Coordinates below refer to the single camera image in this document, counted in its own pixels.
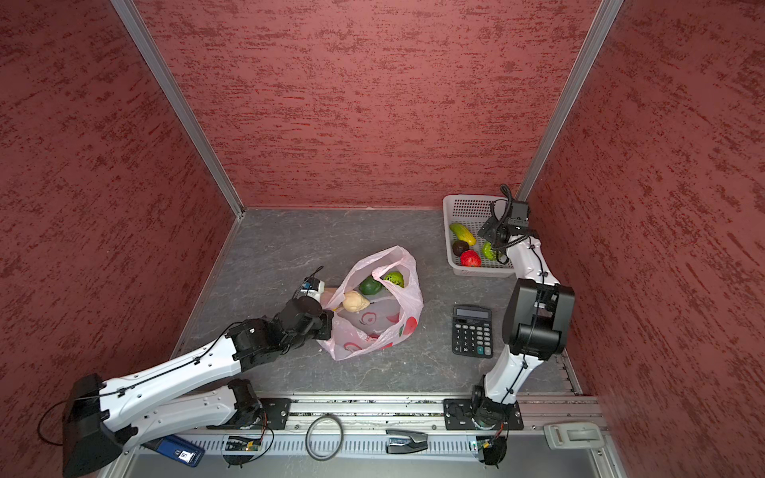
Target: plastic basket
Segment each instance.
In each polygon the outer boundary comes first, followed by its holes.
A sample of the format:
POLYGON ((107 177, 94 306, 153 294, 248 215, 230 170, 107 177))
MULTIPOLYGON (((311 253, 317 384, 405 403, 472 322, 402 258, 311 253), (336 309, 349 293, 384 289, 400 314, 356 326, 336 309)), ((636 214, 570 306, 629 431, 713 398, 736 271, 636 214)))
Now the plastic basket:
POLYGON ((477 196, 475 194, 450 194, 444 198, 444 234, 446 235, 446 260, 449 262, 456 275, 471 275, 474 277, 509 277, 513 275, 513 265, 509 262, 505 265, 497 261, 490 261, 483 257, 480 250, 486 242, 478 236, 478 230, 489 218, 491 204, 497 216, 501 216, 505 210, 507 199, 499 196, 477 196), (452 223, 460 223, 476 237, 476 245, 471 247, 478 253, 481 260, 480 267, 465 267, 460 265, 460 258, 451 252, 451 244, 457 237, 449 229, 452 223))

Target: red wall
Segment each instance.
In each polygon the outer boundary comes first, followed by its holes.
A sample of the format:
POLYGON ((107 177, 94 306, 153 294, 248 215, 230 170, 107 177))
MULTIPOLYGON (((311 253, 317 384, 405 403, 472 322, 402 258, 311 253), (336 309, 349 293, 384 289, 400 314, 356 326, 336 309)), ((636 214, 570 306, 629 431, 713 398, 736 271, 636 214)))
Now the red wall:
POLYGON ((247 206, 518 185, 599 0, 137 0, 247 206))
POLYGON ((765 474, 763 21, 625 2, 532 195, 631 476, 765 474))
POLYGON ((60 476, 42 412, 170 356, 233 215, 108 2, 3 2, 0 50, 0 474, 60 476))

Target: black calculator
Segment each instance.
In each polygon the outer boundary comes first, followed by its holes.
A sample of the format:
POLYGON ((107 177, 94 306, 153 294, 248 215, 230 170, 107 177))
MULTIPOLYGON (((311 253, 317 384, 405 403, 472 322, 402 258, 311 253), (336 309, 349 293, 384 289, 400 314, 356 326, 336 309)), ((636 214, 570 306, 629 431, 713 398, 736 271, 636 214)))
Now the black calculator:
POLYGON ((455 305, 451 319, 451 347, 457 355, 490 359, 493 355, 491 311, 474 305, 455 305))

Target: pink plastic bag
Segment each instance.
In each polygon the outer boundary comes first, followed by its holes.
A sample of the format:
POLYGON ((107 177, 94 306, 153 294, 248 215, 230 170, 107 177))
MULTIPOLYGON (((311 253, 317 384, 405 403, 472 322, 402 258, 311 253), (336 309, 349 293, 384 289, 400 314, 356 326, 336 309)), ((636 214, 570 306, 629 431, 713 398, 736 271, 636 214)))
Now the pink plastic bag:
POLYGON ((415 258, 403 247, 394 246, 361 259, 331 296, 321 297, 321 306, 335 311, 332 338, 318 341, 335 360, 387 349, 405 340, 417 328, 423 306, 415 258), (391 271, 404 276, 403 288, 383 281, 391 271), (370 275, 380 281, 384 289, 367 296, 371 304, 361 312, 343 309, 345 293, 370 275))

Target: gray tabletop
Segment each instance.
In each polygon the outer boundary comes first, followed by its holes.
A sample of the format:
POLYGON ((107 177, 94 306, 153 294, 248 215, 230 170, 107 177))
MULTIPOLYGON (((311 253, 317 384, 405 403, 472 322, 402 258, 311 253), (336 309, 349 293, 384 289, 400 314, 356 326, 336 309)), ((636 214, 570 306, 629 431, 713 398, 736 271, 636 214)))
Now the gray tabletop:
MULTIPOLYGON (((213 340, 227 324, 272 317, 319 265, 327 286, 339 285, 359 259, 391 246, 417 261, 425 308, 417 330, 387 350, 336 362, 309 341, 273 363, 243 373, 267 392, 469 392, 501 351, 501 321, 515 277, 456 276, 446 262, 439 211, 249 210, 200 314, 189 323, 181 352, 213 340), (455 304, 490 308, 493 359, 451 352, 455 304)), ((570 392, 562 367, 550 359, 522 392, 570 392)))

